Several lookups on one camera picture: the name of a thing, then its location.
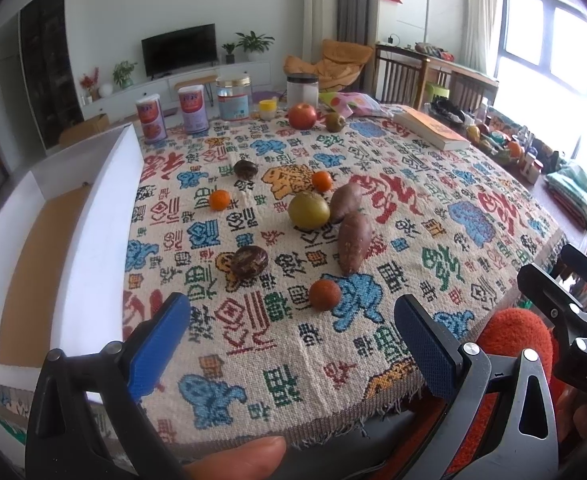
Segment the right hand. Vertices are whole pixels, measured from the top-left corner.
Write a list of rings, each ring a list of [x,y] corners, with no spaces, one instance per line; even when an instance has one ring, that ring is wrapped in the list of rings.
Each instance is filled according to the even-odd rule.
[[[556,403],[558,441],[563,442],[572,430],[587,438],[587,403],[578,404],[580,391],[568,386]]]

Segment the left hand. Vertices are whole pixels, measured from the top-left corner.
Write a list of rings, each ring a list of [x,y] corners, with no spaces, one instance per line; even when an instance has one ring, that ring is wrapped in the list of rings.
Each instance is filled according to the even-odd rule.
[[[261,438],[211,454],[183,469],[197,480],[261,480],[269,478],[280,466],[286,451],[283,437]]]

